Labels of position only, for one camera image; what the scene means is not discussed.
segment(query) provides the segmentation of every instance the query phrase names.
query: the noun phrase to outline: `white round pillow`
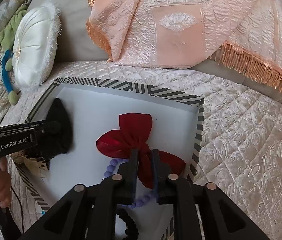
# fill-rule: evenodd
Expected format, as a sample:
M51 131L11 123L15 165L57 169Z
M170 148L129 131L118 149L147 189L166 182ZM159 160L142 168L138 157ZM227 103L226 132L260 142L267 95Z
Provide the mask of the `white round pillow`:
M60 33L59 10L46 1L21 20L13 45L12 65L16 83L36 89L49 77Z

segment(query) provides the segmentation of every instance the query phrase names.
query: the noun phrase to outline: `purple bead bracelet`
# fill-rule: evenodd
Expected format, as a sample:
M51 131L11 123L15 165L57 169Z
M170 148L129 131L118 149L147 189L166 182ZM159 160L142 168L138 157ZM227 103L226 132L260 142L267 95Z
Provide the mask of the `purple bead bracelet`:
M116 168L116 166L119 164L119 163L122 163L122 162L128 162L129 159L112 159L110 161L110 165L107 166L106 168L106 172L104 173L104 176L107 178L107 177L110 177L113 175L113 172ZM150 192L148 192L147 194L143 195L142 197L138 197L134 200L133 204L132 205L121 205L123 207L125 206L128 206L129 208L133 209L135 207L143 207L145 204L147 204L152 198L154 198L154 191L151 190Z

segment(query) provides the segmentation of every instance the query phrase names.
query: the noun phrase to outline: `human hand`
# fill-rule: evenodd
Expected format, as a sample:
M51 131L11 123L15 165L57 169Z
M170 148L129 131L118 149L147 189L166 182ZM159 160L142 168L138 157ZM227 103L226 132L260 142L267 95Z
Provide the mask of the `human hand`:
M11 176L7 172L6 157L0 160L0 207L6 208L11 204Z

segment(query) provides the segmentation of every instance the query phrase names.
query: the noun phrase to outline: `black scrunchie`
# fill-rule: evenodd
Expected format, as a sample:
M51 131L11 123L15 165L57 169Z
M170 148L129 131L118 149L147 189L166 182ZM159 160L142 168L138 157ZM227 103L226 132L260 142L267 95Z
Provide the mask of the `black scrunchie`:
M128 215L127 211L123 208L117 209L117 215L125 222L127 229L124 231L127 237L123 240L137 240L139 231L133 219Z

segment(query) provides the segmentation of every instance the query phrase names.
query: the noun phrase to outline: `red fabric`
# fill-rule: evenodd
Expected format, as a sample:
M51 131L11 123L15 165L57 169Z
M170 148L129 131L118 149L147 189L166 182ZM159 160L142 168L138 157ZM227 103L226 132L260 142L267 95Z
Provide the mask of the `red fabric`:
M132 149L139 150L138 177L147 188L153 188L151 151L146 141L152 129L152 117L149 114L119 115L120 130L111 130L97 140L98 150L111 158L128 159ZM160 160L169 164L171 171L178 175L185 168L185 162L179 157L159 151Z

